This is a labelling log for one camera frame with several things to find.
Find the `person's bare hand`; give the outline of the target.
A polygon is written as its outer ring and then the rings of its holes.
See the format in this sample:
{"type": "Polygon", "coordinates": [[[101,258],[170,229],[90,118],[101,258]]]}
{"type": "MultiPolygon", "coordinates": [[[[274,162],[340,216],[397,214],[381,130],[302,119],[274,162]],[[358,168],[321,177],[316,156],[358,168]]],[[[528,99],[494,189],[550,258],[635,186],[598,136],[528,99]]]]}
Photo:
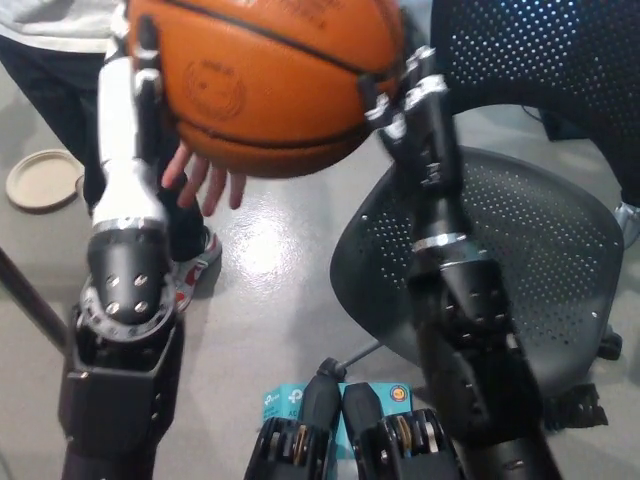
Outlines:
{"type": "Polygon", "coordinates": [[[178,188],[180,207],[191,207],[201,189],[206,190],[204,201],[200,205],[200,211],[205,217],[211,217],[215,213],[226,190],[229,190],[229,208],[237,210],[241,206],[247,176],[232,173],[215,164],[213,160],[195,154],[184,142],[180,143],[168,162],[161,177],[161,186],[167,189],[174,188],[190,164],[193,164],[191,174],[187,176],[184,185],[178,188]]]}

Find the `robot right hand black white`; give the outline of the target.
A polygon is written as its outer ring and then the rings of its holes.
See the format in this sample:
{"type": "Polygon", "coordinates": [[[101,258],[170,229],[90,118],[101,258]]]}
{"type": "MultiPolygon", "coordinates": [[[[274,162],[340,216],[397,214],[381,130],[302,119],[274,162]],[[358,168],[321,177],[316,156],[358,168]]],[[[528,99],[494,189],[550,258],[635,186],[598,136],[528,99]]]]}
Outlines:
{"type": "Polygon", "coordinates": [[[445,78],[426,45],[405,61],[400,91],[380,93],[370,75],[358,80],[364,115],[396,165],[412,215],[412,250],[465,241],[470,221],[461,205],[463,168],[445,78]]]}

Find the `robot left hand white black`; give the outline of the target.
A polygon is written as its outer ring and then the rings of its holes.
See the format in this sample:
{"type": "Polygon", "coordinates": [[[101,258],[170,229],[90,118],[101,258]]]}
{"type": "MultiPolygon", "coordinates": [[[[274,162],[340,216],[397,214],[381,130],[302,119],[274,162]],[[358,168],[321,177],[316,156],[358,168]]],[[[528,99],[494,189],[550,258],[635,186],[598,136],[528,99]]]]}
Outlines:
{"type": "Polygon", "coordinates": [[[98,82],[98,143],[106,186],[93,208],[93,229],[152,228],[167,220],[157,199],[157,146],[161,138],[163,82],[156,32],[142,19],[133,38],[126,5],[118,5],[98,82]]]}

